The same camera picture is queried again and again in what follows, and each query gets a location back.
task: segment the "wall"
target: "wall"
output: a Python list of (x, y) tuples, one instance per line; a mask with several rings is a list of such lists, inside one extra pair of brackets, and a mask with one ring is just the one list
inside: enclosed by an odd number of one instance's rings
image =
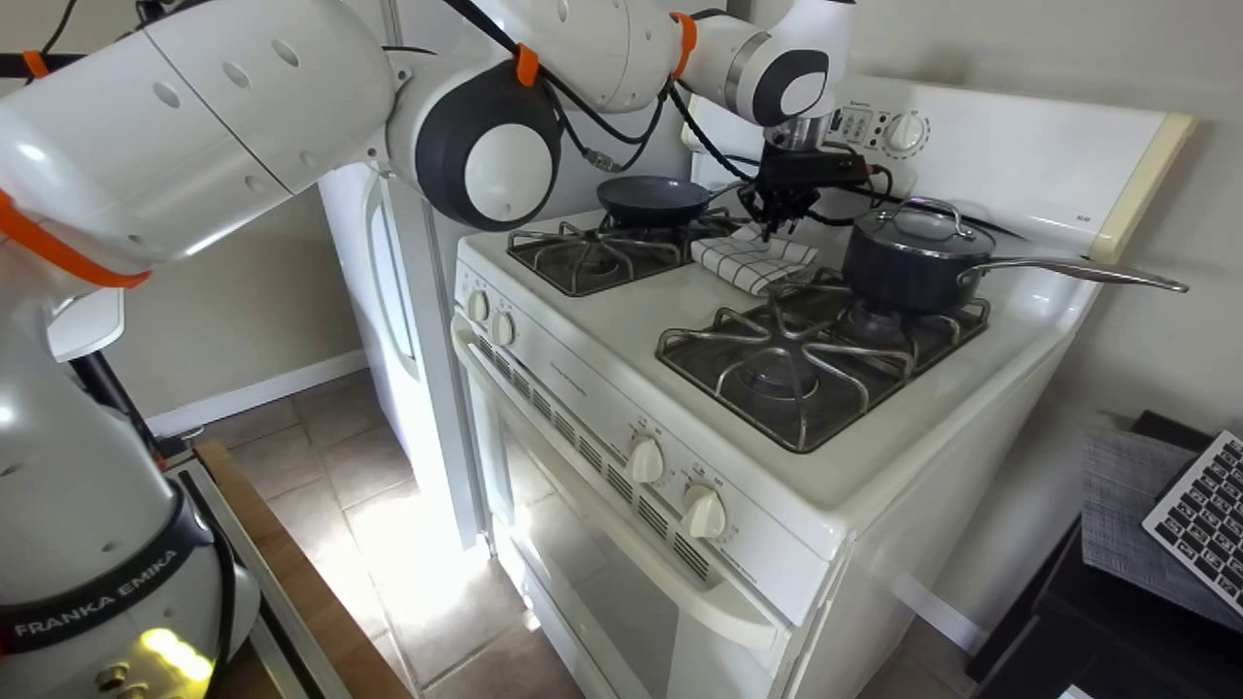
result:
[[(62, 0), (0, 0), (0, 49), (43, 47), (58, 13)], [(133, 25), (133, 0), (83, 0), (58, 49), (92, 49)], [(317, 196), (299, 194), (133, 292), (127, 330), (109, 359), (137, 402), (164, 416), (353, 349)]]
[(1203, 119), (1129, 244), (1187, 299), (1108, 292), (941, 577), (980, 642), (1081, 508), (1077, 455), (1142, 406), (1195, 428), (1243, 410), (1243, 2), (1237, 0), (867, 0), (853, 71), (1002, 93), (1174, 108)]

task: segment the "frying pan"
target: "frying pan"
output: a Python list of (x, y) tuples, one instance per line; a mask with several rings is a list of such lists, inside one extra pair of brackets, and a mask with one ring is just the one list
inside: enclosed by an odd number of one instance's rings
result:
[(609, 178), (593, 194), (618, 227), (677, 227), (698, 217), (698, 211), (716, 196), (689, 178), (662, 176)]
[(1183, 295), (1187, 284), (1072, 256), (994, 256), (994, 236), (926, 211), (879, 211), (853, 222), (843, 278), (887, 309), (949, 315), (991, 266), (1047, 266), (1094, 284), (1139, 284)]

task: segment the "pot handle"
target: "pot handle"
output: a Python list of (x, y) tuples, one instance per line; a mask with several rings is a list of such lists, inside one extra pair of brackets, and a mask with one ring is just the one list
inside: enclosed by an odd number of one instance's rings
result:
[(1067, 256), (991, 256), (991, 261), (980, 261), (980, 266), (1047, 266), (1047, 271), (1077, 277), (1077, 278), (1094, 278), (1094, 284), (1139, 284), (1139, 287), (1160, 287), (1160, 292), (1174, 292), (1174, 295), (1191, 292), (1187, 284), (1169, 278), (1169, 277), (1148, 277), (1148, 271), (1129, 271), (1129, 266), (1104, 266), (1104, 264), (1067, 261)]

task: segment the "black pot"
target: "black pot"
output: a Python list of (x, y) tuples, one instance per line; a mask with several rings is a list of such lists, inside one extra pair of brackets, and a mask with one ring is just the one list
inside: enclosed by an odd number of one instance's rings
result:
[(843, 278), (858, 299), (887, 309), (959, 309), (991, 266), (1047, 266), (1094, 284), (1142, 284), (1183, 295), (1167, 277), (1082, 264), (1067, 256), (994, 256), (994, 236), (950, 213), (879, 211), (853, 222)]
[(618, 227), (677, 227), (698, 217), (716, 196), (689, 178), (662, 176), (609, 178), (593, 194), (609, 211)]

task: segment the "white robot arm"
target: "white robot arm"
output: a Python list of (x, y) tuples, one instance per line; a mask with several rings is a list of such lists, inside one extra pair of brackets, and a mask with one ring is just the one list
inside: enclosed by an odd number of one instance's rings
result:
[(532, 217), (563, 130), (532, 49), (603, 111), (681, 76), (776, 125), (833, 75), (829, 49), (654, 0), (486, 13), (528, 47), (520, 62), (407, 75), (338, 0), (211, 0), (0, 101), (0, 695), (92, 695), (157, 625), (221, 655), (218, 577), (246, 587), (139, 438), (53, 363), (45, 323), (72, 295), (139, 284), (351, 159), (476, 227)]

